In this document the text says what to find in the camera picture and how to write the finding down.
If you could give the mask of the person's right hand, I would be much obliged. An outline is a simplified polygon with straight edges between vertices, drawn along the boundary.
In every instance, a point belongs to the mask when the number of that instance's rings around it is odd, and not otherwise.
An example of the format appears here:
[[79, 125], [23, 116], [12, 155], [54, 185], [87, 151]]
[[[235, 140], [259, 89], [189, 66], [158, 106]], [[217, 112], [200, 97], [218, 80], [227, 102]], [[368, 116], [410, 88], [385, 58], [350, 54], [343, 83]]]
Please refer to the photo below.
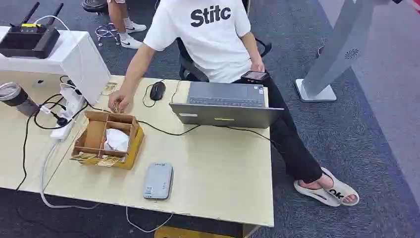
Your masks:
[[123, 114], [129, 111], [133, 103], [134, 94], [132, 92], [125, 92], [117, 90], [111, 93], [108, 97], [108, 108], [113, 113]]

